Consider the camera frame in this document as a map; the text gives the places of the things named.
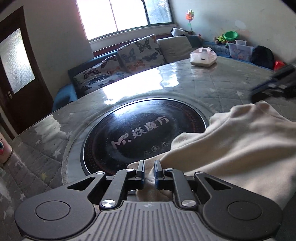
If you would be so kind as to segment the cream white shirt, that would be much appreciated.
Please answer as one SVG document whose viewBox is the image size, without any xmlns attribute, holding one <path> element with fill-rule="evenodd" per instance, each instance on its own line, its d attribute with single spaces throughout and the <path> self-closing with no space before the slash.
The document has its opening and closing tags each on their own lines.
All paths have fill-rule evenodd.
<svg viewBox="0 0 296 241">
<path fill-rule="evenodd" d="M 284 208 L 295 194 L 295 123 L 264 101 L 216 113 L 203 133 L 182 133 L 168 152 L 145 160 L 138 201 L 171 199 L 171 192 L 155 187 L 155 160 L 188 176 L 205 172 Z"/>
</svg>

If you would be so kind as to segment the red plastic stool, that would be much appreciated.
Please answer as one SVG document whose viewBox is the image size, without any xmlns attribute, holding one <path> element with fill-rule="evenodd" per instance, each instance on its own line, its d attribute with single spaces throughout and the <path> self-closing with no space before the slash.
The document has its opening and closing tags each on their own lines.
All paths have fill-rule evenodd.
<svg viewBox="0 0 296 241">
<path fill-rule="evenodd" d="M 283 68 L 286 64 L 283 61 L 276 60 L 274 63 L 274 71 L 278 71 L 280 68 Z"/>
</svg>

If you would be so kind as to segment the black backpack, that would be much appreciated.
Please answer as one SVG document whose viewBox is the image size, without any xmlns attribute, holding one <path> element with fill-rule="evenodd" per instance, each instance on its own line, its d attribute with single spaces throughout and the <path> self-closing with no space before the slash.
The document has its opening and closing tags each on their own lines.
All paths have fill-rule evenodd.
<svg viewBox="0 0 296 241">
<path fill-rule="evenodd" d="M 274 54 L 264 46 L 257 46 L 252 51 L 250 62 L 257 66 L 273 70 L 275 65 Z"/>
</svg>

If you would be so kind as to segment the clear plastic storage box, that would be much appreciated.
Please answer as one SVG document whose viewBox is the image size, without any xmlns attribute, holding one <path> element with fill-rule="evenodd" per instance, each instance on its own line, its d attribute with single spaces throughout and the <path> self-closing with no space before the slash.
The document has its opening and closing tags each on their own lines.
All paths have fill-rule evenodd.
<svg viewBox="0 0 296 241">
<path fill-rule="evenodd" d="M 252 56 L 254 47 L 228 43 L 228 49 L 229 49 L 229 54 L 231 58 L 249 62 Z"/>
</svg>

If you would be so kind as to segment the blue sofa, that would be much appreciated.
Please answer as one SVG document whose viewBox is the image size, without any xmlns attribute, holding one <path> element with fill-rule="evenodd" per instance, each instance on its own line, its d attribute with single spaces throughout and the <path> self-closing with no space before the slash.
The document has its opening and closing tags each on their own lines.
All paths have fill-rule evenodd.
<svg viewBox="0 0 296 241">
<path fill-rule="evenodd" d="M 199 35 L 162 39 L 150 35 L 70 69 L 68 75 L 71 83 L 59 90 L 53 110 L 123 78 L 188 59 L 191 52 L 199 48 L 211 48 L 218 56 L 233 58 L 270 70 L 275 68 L 274 54 L 264 46 L 247 46 L 240 40 L 229 45 L 203 43 Z"/>
</svg>

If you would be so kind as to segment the black round induction cooker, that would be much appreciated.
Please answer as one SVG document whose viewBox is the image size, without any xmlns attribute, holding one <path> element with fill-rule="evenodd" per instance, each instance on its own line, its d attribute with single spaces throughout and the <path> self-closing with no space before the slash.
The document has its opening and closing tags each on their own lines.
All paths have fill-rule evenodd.
<svg viewBox="0 0 296 241">
<path fill-rule="evenodd" d="M 62 164 L 64 184 L 97 171 L 114 175 L 167 152 L 181 133 L 203 133 L 215 113 L 199 100 L 151 97 L 102 111 L 81 125 Z"/>
</svg>

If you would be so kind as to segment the green plastic bowl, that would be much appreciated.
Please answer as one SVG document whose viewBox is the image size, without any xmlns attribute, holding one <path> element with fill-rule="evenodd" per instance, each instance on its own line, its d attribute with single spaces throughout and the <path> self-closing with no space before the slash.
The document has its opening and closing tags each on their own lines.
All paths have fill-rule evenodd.
<svg viewBox="0 0 296 241">
<path fill-rule="evenodd" d="M 223 38 L 227 41 L 227 42 L 233 42 L 235 41 L 237 38 L 238 38 L 238 33 L 235 32 L 235 31 L 228 31 L 228 32 L 225 32 L 223 34 Z"/>
</svg>

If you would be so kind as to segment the pink white tissue box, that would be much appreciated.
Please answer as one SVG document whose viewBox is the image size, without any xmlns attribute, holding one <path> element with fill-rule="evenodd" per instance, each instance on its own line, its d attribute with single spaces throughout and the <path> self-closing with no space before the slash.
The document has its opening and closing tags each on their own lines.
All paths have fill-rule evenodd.
<svg viewBox="0 0 296 241">
<path fill-rule="evenodd" d="M 190 63 L 194 66 L 210 67 L 216 61 L 217 54 L 209 47 L 201 47 L 190 53 Z"/>
</svg>

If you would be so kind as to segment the colourful pinwheel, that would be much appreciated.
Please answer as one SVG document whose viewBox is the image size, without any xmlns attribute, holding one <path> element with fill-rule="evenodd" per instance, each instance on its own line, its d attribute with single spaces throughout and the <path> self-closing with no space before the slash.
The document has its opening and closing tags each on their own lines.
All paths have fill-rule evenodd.
<svg viewBox="0 0 296 241">
<path fill-rule="evenodd" d="M 195 17 L 195 15 L 194 15 L 193 10 L 192 9 L 187 10 L 186 20 L 189 22 L 188 24 L 189 24 L 191 32 L 193 31 L 191 22 L 192 22 L 192 20 L 194 20 L 194 17 Z"/>
</svg>

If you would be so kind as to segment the black white plush toy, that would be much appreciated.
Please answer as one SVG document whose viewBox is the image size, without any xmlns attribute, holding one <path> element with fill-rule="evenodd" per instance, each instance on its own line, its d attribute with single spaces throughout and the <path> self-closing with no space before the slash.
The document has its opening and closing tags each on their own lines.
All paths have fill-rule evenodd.
<svg viewBox="0 0 296 241">
<path fill-rule="evenodd" d="M 184 30 L 184 29 L 182 29 L 182 28 L 176 28 L 176 27 L 174 27 L 174 28 L 172 28 L 172 30 L 171 30 L 171 36 L 172 37 L 177 37 L 177 36 L 188 36 L 189 35 L 189 32 L 188 31 L 186 31 L 186 30 Z"/>
</svg>

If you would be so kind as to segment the left butterfly print cushion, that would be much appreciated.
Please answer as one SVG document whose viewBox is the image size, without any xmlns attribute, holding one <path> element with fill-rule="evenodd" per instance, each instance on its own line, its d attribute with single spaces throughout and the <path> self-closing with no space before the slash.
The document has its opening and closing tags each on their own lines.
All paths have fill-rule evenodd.
<svg viewBox="0 0 296 241">
<path fill-rule="evenodd" d="M 75 75 L 73 84 L 79 95 L 86 95 L 129 76 L 117 56 L 112 55 Z"/>
</svg>

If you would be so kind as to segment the pink cartoon thermos bottle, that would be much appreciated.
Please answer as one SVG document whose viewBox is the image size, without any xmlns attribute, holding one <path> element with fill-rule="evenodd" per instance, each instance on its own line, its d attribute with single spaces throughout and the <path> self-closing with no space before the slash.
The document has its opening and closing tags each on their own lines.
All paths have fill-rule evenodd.
<svg viewBox="0 0 296 241">
<path fill-rule="evenodd" d="M 0 133 L 0 162 L 1 164 L 4 164 L 11 156 L 12 154 L 12 147 L 7 142 L 7 140 L 4 138 L 2 133 Z"/>
</svg>

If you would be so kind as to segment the right butterfly print cushion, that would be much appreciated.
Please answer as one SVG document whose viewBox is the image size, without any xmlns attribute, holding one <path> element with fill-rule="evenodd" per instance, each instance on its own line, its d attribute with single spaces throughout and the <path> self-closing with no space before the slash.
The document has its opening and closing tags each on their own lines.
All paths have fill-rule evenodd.
<svg viewBox="0 0 296 241">
<path fill-rule="evenodd" d="M 132 74 L 166 64 L 155 35 L 133 41 L 118 49 L 125 68 Z"/>
</svg>

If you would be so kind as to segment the dark wooden glass door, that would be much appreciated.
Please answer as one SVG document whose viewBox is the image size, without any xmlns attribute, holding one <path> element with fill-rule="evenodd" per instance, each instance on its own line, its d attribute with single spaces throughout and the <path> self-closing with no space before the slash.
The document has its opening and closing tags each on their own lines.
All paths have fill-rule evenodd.
<svg viewBox="0 0 296 241">
<path fill-rule="evenodd" d="M 1 21 L 1 108 L 20 134 L 47 116 L 52 105 L 19 8 Z"/>
</svg>

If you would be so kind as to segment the window with frame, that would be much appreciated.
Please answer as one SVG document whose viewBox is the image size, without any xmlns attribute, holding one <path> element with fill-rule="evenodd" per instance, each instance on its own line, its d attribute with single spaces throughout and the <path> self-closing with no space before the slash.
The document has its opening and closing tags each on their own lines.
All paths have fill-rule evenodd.
<svg viewBox="0 0 296 241">
<path fill-rule="evenodd" d="M 76 1 L 88 40 L 125 30 L 172 24 L 168 1 Z"/>
</svg>

